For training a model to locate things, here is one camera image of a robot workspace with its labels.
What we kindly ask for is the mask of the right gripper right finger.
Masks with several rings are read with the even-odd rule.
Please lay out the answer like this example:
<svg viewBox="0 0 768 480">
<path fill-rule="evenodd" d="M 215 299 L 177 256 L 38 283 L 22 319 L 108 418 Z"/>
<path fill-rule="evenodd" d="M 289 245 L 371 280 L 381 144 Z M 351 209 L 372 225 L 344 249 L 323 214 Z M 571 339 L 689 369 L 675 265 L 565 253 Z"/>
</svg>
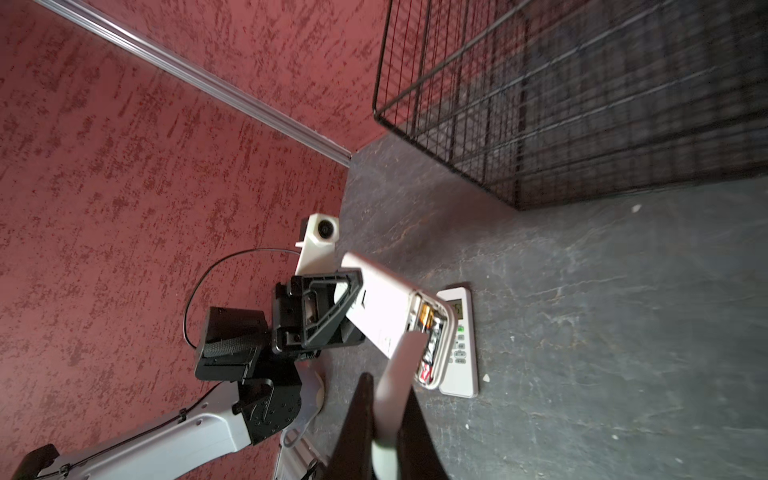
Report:
<svg viewBox="0 0 768 480">
<path fill-rule="evenodd" d="M 413 389 L 405 405 L 397 434 L 396 455 L 399 479 L 448 480 Z"/>
</svg>

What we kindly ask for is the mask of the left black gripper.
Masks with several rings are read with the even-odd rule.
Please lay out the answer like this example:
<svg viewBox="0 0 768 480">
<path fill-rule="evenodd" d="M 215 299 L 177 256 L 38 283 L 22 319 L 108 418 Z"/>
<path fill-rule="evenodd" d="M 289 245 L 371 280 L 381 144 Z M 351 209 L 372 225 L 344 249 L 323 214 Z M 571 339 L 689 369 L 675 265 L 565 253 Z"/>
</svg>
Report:
<svg viewBox="0 0 768 480">
<path fill-rule="evenodd" d="M 364 334 L 347 314 L 362 287 L 360 269 L 296 275 L 278 284 L 272 311 L 275 354 L 309 360 L 325 349 L 361 344 Z"/>
</svg>

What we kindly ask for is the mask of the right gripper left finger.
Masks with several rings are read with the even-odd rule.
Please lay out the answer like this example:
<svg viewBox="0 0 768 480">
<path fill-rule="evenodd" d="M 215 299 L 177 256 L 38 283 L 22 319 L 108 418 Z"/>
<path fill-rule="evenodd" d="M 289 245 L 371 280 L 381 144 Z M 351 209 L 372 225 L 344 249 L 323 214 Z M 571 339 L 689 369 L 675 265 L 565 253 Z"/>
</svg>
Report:
<svg viewBox="0 0 768 480">
<path fill-rule="evenodd" d="M 349 404 L 338 442 L 326 468 L 324 479 L 370 480 L 373 478 L 372 441 L 374 436 L 374 380 L 363 373 Z"/>
</svg>

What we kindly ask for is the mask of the white battery cover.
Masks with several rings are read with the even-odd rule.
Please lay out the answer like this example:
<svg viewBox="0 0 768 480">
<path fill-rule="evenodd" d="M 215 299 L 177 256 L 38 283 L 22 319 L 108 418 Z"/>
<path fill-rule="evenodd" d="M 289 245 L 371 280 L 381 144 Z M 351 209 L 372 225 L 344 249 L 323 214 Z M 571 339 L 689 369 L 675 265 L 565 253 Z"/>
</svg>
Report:
<svg viewBox="0 0 768 480">
<path fill-rule="evenodd" d="M 373 473 L 378 479 L 397 479 L 399 476 L 397 434 L 428 339 L 424 332 L 404 333 L 376 387 L 371 458 Z"/>
</svg>

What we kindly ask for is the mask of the grey white remote control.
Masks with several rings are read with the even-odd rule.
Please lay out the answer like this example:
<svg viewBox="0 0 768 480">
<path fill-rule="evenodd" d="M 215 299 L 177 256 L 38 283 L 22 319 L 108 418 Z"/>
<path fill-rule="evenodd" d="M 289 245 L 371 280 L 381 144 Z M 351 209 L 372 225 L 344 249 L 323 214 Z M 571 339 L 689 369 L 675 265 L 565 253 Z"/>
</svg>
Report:
<svg viewBox="0 0 768 480">
<path fill-rule="evenodd" d="M 347 314 L 347 318 L 386 357 L 392 357 L 400 338 L 410 331 L 421 332 L 417 327 L 418 314 L 423 303 L 428 303 L 447 318 L 441 346 L 435 364 L 434 380 L 422 385 L 428 390 L 440 387 L 451 350 L 454 346 L 458 322 L 453 309 L 436 294 L 424 290 L 398 276 L 385 266 L 348 252 L 341 260 L 342 270 L 360 269 L 363 276 L 362 292 Z"/>
</svg>

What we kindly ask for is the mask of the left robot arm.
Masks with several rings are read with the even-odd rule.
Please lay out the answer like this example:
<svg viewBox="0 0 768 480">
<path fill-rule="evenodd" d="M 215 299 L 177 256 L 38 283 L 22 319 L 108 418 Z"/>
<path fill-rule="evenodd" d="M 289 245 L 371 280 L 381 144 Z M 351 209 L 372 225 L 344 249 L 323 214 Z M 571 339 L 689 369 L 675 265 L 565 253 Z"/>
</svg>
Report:
<svg viewBox="0 0 768 480">
<path fill-rule="evenodd" d="M 301 439 L 325 400 L 309 363 L 363 336 L 346 314 L 363 287 L 360 270 L 294 276 L 275 289 L 274 324 L 258 310 L 212 307 L 195 375 L 213 386 L 190 406 L 77 453 L 52 444 L 28 453 L 16 479 L 176 479 L 275 434 Z"/>
</svg>

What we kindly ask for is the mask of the white air conditioner remote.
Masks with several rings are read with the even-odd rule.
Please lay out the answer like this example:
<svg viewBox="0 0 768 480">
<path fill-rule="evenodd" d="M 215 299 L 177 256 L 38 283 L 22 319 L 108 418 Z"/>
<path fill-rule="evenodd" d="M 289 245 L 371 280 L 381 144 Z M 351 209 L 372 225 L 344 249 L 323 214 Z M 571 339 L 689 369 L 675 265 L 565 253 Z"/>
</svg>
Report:
<svg viewBox="0 0 768 480">
<path fill-rule="evenodd" d="M 454 311 L 458 322 L 455 344 L 439 391 L 448 396 L 471 399 L 479 393 L 472 296 L 466 286 L 438 293 Z"/>
</svg>

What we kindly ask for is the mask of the AAA batteries in remote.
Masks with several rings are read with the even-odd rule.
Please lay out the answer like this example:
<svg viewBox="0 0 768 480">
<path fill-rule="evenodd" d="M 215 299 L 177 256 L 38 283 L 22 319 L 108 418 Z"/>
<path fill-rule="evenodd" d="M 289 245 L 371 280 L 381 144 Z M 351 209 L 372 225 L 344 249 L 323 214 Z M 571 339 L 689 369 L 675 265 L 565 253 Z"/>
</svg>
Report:
<svg viewBox="0 0 768 480">
<path fill-rule="evenodd" d="M 417 327 L 422 333 L 428 334 L 428 340 L 422 355 L 418 380 L 424 386 L 431 384 L 434 380 L 435 364 L 446 324 L 447 318 L 441 316 L 439 311 L 428 303 L 422 304 Z"/>
</svg>

